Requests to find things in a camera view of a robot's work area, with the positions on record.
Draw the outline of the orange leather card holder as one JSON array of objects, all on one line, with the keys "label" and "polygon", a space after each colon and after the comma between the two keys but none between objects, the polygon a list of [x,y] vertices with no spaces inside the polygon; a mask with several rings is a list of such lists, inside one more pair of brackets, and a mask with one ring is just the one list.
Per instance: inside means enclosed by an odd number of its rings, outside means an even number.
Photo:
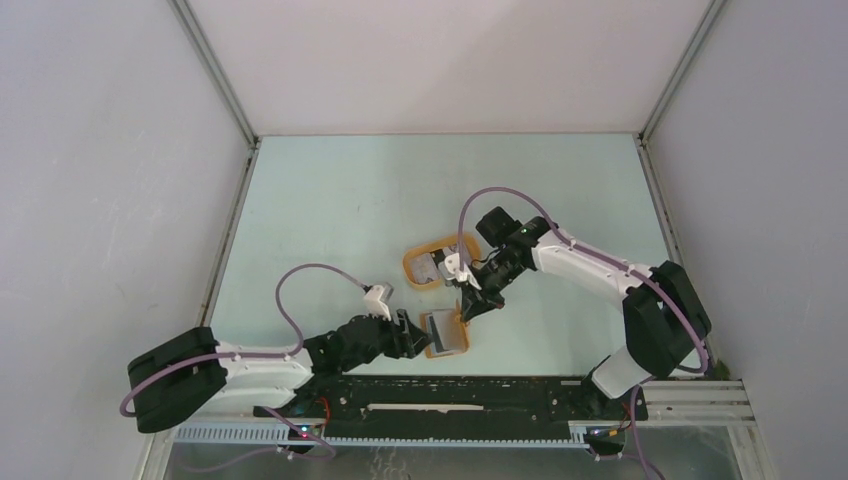
[{"label": "orange leather card holder", "polygon": [[419,315],[422,330],[429,335],[431,343],[425,354],[430,359],[461,355],[470,348],[466,324],[462,321],[459,305],[453,309],[436,309]]}]

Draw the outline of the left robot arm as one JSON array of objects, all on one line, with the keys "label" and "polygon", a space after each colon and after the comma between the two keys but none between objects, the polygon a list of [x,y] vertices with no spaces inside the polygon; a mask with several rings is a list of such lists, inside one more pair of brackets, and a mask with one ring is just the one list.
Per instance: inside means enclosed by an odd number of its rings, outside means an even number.
[{"label": "left robot arm", "polygon": [[357,315],[282,348],[233,345],[217,340],[209,327],[195,327],[128,364],[131,391],[119,410],[143,434],[171,429],[197,413],[269,407],[304,416],[316,403],[314,384],[379,357],[413,359],[432,341],[403,309],[390,319]]}]

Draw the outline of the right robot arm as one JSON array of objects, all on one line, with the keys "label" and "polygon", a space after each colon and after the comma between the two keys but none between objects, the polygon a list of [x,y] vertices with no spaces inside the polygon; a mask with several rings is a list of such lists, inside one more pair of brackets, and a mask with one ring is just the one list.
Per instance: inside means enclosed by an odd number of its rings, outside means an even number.
[{"label": "right robot arm", "polygon": [[461,291],[462,321],[503,308],[504,289],[528,271],[571,280],[622,314],[623,347],[589,373],[581,392],[591,416],[610,416],[623,395],[645,381],[668,377],[692,352],[701,363],[697,372],[708,367],[704,341],[712,324],[681,265],[631,263],[577,240],[546,215],[521,223],[501,207],[489,211],[476,229],[493,247],[493,256],[474,263],[457,250],[442,267]]}]

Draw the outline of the tan oval tray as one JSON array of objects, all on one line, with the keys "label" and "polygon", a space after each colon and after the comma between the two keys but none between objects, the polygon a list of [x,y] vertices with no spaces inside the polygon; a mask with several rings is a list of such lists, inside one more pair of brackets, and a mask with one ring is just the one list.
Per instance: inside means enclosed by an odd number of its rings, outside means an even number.
[{"label": "tan oval tray", "polygon": [[[443,252],[443,250],[447,249],[448,251],[452,251],[452,250],[455,249],[457,243],[458,243],[457,235],[454,234],[454,235],[451,235],[451,236],[443,237],[439,240],[435,240],[435,241],[425,243],[425,244],[422,244],[422,245],[419,245],[419,246],[416,246],[416,247],[412,247],[411,249],[407,250],[402,257],[402,269],[403,269],[407,283],[413,289],[421,290],[421,291],[432,290],[432,289],[435,289],[435,288],[442,286],[442,285],[449,285],[445,281],[443,275],[441,274],[439,267],[440,267],[441,262],[445,258],[445,253]],[[424,253],[430,253],[432,255],[434,262],[436,263],[438,270],[440,272],[441,279],[438,282],[432,282],[430,284],[426,284],[426,285],[421,286],[421,285],[414,284],[413,281],[412,281],[411,271],[410,271],[410,260],[412,258],[414,258],[418,255],[424,254]]]}]

